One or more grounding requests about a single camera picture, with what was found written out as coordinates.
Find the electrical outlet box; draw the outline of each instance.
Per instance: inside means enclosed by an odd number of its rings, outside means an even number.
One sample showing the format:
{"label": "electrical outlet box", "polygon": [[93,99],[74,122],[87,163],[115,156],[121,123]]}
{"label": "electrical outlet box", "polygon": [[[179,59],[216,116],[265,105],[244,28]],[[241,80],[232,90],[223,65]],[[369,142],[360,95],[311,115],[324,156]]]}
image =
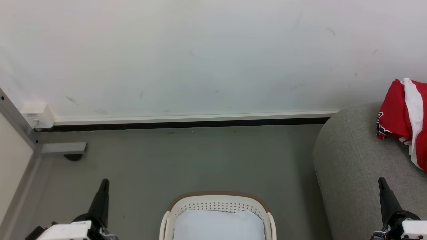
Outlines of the electrical outlet box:
{"label": "electrical outlet box", "polygon": [[26,103],[21,114],[33,129],[51,128],[55,123],[55,115],[46,103]]}

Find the laundry basket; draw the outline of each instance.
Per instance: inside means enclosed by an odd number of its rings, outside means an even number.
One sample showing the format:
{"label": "laundry basket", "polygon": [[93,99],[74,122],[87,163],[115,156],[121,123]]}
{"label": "laundry basket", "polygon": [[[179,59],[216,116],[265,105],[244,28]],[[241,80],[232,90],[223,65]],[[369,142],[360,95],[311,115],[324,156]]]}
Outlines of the laundry basket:
{"label": "laundry basket", "polygon": [[251,194],[229,191],[187,193],[175,199],[161,221],[159,240],[173,239],[176,218],[189,209],[229,213],[251,211],[262,219],[265,239],[276,240],[273,216],[264,201]]}

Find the green-gray floor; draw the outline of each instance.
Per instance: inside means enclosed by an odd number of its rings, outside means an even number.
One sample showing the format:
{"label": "green-gray floor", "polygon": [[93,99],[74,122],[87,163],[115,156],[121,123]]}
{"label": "green-gray floor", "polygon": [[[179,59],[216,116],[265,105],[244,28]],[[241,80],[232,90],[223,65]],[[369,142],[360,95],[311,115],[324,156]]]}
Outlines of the green-gray floor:
{"label": "green-gray floor", "polygon": [[231,190],[261,197],[278,239],[331,239],[312,165],[321,125],[144,129],[43,134],[48,143],[87,141],[84,159],[44,158],[12,239],[37,225],[69,223],[110,180],[108,228],[122,240],[155,240],[183,193]]}

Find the gray sofa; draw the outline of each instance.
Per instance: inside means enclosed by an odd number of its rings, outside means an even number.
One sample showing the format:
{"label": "gray sofa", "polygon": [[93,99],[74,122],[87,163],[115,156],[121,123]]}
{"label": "gray sofa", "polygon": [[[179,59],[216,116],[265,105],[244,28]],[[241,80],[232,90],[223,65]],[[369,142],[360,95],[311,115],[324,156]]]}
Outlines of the gray sofa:
{"label": "gray sofa", "polygon": [[386,178],[404,210],[427,220],[427,173],[411,162],[408,146],[376,137],[380,106],[339,111],[317,138],[314,167],[335,240],[367,240],[381,229],[379,177]]}

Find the red garment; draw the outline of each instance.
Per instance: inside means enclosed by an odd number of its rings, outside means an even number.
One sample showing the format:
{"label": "red garment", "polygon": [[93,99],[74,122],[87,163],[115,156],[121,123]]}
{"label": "red garment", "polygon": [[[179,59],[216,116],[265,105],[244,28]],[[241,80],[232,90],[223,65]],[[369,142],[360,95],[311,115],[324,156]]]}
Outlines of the red garment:
{"label": "red garment", "polygon": [[427,84],[405,78],[393,81],[377,118],[377,136],[409,146],[411,161],[427,172]]}

